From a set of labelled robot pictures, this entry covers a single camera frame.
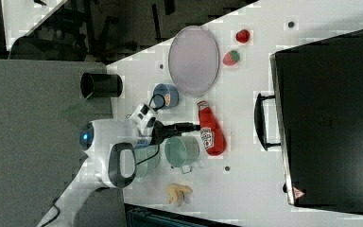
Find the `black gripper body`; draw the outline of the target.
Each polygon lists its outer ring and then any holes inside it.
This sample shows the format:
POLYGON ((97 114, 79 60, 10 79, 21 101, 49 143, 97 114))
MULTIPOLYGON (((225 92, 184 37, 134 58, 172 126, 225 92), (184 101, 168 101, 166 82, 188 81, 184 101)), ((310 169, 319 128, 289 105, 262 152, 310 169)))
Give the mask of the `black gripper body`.
POLYGON ((156 121, 151 135, 151 145, 161 145, 165 139, 173 136, 173 132, 173 126, 164 125, 161 121, 156 121))

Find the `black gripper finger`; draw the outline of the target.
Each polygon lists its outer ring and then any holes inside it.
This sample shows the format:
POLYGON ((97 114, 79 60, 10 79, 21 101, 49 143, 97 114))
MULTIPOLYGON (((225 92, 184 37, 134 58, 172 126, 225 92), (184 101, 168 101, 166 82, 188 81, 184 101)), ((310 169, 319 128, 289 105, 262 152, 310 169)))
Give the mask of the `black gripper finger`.
POLYGON ((183 123, 173 124, 172 128, 175 129, 177 132, 191 132, 191 131, 199 131, 200 125, 190 122, 183 122, 183 123))

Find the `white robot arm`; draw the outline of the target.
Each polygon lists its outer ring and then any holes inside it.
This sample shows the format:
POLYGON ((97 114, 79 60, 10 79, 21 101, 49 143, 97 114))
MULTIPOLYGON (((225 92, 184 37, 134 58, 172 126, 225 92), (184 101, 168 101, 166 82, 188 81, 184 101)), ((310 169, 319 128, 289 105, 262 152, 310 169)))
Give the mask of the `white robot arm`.
POLYGON ((36 227, 73 227, 82 205, 97 189, 129 186, 135 176, 124 176, 121 165, 137 167, 137 162, 134 157, 123 161, 121 154, 124 151, 134 155, 139 148, 160 145, 167 138, 199 129, 200 126, 194 123, 165 125, 156 118, 140 123, 114 119, 89 122, 79 137, 87 158, 36 227))

